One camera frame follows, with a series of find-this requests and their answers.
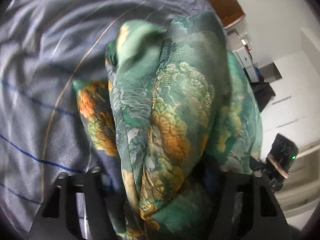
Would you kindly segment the brown wooden headboard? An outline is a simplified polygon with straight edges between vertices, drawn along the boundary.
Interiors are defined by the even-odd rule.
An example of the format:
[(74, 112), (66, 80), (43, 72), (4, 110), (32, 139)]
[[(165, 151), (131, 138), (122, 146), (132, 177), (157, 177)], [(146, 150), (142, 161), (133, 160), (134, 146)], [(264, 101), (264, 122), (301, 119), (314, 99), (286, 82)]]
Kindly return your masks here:
[(245, 19), (246, 14), (237, 0), (208, 0), (225, 29), (230, 29)]

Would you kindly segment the green landscape print silk garment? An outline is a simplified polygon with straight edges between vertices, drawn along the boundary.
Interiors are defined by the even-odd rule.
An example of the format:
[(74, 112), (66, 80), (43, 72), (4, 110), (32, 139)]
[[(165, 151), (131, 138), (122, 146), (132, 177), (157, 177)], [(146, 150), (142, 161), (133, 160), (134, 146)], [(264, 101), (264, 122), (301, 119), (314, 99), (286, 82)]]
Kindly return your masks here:
[(80, 118), (113, 185), (119, 239), (199, 239), (219, 205), (218, 170), (250, 174), (262, 123), (212, 11), (167, 27), (125, 22), (107, 76), (73, 81)]

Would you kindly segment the white wardrobe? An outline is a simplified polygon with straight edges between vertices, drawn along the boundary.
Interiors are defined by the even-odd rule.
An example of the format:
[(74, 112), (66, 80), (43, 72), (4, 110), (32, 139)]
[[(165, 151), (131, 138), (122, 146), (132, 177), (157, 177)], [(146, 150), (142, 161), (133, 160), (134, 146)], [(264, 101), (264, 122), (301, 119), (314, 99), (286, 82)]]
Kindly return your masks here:
[(276, 96), (261, 113), (263, 154), (278, 133), (300, 150), (319, 143), (319, 38), (302, 27), (300, 39), (300, 51), (275, 61), (281, 79), (271, 83)]

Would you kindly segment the blue checked bed cover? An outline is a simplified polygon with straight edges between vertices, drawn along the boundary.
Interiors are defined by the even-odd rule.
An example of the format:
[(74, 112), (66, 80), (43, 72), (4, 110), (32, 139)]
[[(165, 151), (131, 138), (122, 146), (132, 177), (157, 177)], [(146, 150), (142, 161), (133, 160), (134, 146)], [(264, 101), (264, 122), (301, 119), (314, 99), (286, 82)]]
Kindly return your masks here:
[(125, 22), (167, 27), (204, 11), (215, 13), (207, 0), (12, 0), (1, 19), (1, 218), (18, 236), (59, 174), (103, 167), (73, 81), (107, 76), (106, 45)]

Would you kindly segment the black jacket on chair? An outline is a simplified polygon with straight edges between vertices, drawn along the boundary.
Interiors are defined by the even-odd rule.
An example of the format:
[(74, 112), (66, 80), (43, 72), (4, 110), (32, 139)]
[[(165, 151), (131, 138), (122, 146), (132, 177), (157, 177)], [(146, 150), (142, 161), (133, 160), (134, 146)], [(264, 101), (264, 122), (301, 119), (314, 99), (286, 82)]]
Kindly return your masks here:
[(276, 96), (273, 88), (267, 82), (252, 82), (250, 83), (255, 100), (257, 102), (259, 112), (262, 112), (269, 101)]

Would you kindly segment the white desk with drawers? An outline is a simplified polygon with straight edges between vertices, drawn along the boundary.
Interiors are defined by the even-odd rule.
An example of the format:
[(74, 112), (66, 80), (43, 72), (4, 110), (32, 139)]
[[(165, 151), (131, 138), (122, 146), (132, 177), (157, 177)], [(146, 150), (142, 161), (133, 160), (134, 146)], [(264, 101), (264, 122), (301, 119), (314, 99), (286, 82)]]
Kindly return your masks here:
[(250, 54), (251, 48), (247, 40), (236, 31), (230, 31), (227, 33), (227, 46), (239, 61), (249, 81), (259, 82), (259, 76)]

